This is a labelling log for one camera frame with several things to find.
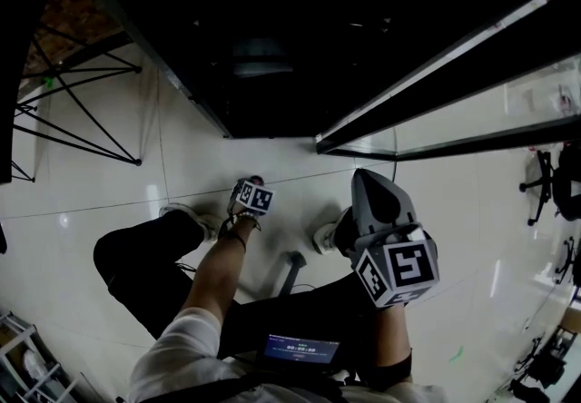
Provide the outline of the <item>black device with screen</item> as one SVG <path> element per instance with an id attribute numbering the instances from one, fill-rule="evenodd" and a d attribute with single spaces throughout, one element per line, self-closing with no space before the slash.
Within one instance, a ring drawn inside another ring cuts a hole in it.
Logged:
<path id="1" fill-rule="evenodd" d="M 263 356 L 281 361 L 330 364 L 340 344 L 336 341 L 299 339 L 270 334 L 266 340 Z"/>

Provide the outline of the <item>person's white shirt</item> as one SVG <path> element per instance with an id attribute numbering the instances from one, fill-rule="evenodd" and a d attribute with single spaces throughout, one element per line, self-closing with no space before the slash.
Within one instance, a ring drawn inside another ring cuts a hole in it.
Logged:
<path id="1" fill-rule="evenodd" d="M 401 382 L 385 392 L 330 378 L 247 372 L 217 358 L 221 323 L 206 310 L 180 312 L 135 365 L 130 403 L 449 403 L 443 388 Z"/>

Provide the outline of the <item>person's shoe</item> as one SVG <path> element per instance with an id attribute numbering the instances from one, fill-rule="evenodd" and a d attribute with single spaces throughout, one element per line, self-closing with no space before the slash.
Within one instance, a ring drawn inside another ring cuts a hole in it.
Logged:
<path id="1" fill-rule="evenodd" d="M 223 220 L 213 214 L 198 214 L 196 213 L 191 207 L 171 202 L 168 203 L 159 210 L 159 217 L 163 217 L 164 215 L 179 211 L 187 214 L 193 221 L 195 221 L 203 231 L 203 240 L 205 242 L 216 242 L 218 240 L 219 232 L 223 223 Z"/>
<path id="2" fill-rule="evenodd" d="M 319 227 L 312 236 L 312 245 L 319 255 L 327 255 L 332 251 L 343 252 L 336 238 L 337 233 L 347 232 L 350 235 L 352 223 L 352 208 L 343 211 L 335 222 L 330 222 Z"/>

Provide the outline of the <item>person's black trousers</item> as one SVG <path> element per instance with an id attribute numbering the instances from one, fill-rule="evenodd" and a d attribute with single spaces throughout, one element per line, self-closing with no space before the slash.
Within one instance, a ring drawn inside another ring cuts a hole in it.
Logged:
<path id="1" fill-rule="evenodd" d="M 109 293 L 159 338 L 180 311 L 192 280 L 177 265 L 204 240 L 192 211 L 112 231 L 96 243 L 94 265 Z M 270 334 L 359 343 L 373 330 L 376 310 L 354 273 L 323 287 L 240 304 L 232 303 L 222 325 L 219 355 L 259 349 Z"/>

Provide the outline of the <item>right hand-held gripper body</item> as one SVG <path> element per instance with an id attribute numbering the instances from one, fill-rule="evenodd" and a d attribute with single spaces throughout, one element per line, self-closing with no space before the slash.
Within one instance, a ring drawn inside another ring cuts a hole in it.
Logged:
<path id="1" fill-rule="evenodd" d="M 416 300 L 440 280 L 437 245 L 419 223 L 361 236 L 348 257 L 378 310 Z"/>

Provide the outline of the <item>white metal rack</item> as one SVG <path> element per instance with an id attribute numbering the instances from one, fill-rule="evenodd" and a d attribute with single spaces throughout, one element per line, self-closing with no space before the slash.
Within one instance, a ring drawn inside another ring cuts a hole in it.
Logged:
<path id="1" fill-rule="evenodd" d="M 0 403 L 83 403 L 61 363 L 44 347 L 37 327 L 0 313 Z"/>

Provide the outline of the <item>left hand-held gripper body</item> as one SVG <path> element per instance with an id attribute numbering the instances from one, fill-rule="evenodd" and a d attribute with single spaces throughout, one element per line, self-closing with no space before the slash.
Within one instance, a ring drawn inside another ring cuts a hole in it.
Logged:
<path id="1" fill-rule="evenodd" d="M 227 209 L 229 215 L 248 212 L 262 216 L 268 213 L 275 191 L 253 184 L 250 178 L 241 178 L 235 183 Z"/>

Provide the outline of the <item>person's right forearm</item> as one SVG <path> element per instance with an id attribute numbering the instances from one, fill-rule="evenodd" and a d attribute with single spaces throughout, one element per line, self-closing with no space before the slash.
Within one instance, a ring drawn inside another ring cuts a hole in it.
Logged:
<path id="1" fill-rule="evenodd" d="M 403 362 L 411 353 L 403 303 L 380 311 L 375 318 L 375 364 L 389 367 Z"/>

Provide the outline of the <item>black elastic wristband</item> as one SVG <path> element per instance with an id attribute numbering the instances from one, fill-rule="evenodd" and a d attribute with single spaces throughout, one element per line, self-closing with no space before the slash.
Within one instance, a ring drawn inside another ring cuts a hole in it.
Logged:
<path id="1" fill-rule="evenodd" d="M 224 235 L 224 238 L 228 241 L 237 241 L 243 247 L 244 251 L 247 250 L 246 240 L 243 239 L 243 237 L 237 231 L 227 231 Z"/>

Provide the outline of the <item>person's left shoe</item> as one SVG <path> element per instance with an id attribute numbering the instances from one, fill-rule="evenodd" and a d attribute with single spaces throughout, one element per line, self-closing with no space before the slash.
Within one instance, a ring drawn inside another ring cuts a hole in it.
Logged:
<path id="1" fill-rule="evenodd" d="M 193 221 L 195 221 L 203 231 L 203 240 L 205 242 L 216 242 L 218 240 L 219 232 L 223 223 L 223 220 L 213 214 L 198 214 L 196 213 L 191 207 L 171 202 L 168 203 L 159 210 L 159 217 L 163 217 L 164 215 L 179 211 L 187 214 Z"/>

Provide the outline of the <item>black mini fridge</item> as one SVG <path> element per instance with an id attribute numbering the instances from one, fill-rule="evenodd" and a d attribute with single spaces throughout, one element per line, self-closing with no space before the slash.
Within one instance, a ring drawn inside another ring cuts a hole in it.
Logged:
<path id="1" fill-rule="evenodd" d="M 581 0 L 101 0 L 228 138 L 320 154 L 581 54 Z"/>

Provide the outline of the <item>person's left forearm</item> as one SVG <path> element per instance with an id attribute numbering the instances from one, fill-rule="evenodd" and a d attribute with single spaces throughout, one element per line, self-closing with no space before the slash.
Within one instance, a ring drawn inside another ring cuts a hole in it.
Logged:
<path id="1" fill-rule="evenodd" d="M 241 216 L 230 230 L 237 231 L 247 244 L 256 228 L 257 222 L 254 219 Z M 182 310 L 198 308 L 209 311 L 221 324 L 237 291 L 246 253 L 237 241 L 228 241 L 224 235 L 202 259 L 190 293 L 182 305 Z"/>

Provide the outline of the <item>black arm sleeve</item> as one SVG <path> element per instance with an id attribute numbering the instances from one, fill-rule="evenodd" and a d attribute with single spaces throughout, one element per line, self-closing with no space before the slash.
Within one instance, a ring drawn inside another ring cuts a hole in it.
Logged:
<path id="1" fill-rule="evenodd" d="M 359 365 L 358 375 L 361 382 L 373 390 L 385 392 L 411 378 L 412 351 L 402 360 L 390 366 Z"/>

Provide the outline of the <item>person's right shoe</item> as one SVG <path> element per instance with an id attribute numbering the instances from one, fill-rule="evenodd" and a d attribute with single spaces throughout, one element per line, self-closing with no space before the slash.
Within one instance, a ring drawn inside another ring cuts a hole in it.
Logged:
<path id="1" fill-rule="evenodd" d="M 343 252 L 336 238 L 337 233 L 347 232 L 350 235 L 352 223 L 352 208 L 343 211 L 335 222 L 330 222 L 319 227 L 312 236 L 312 245 L 319 255 L 327 255 L 332 251 Z"/>

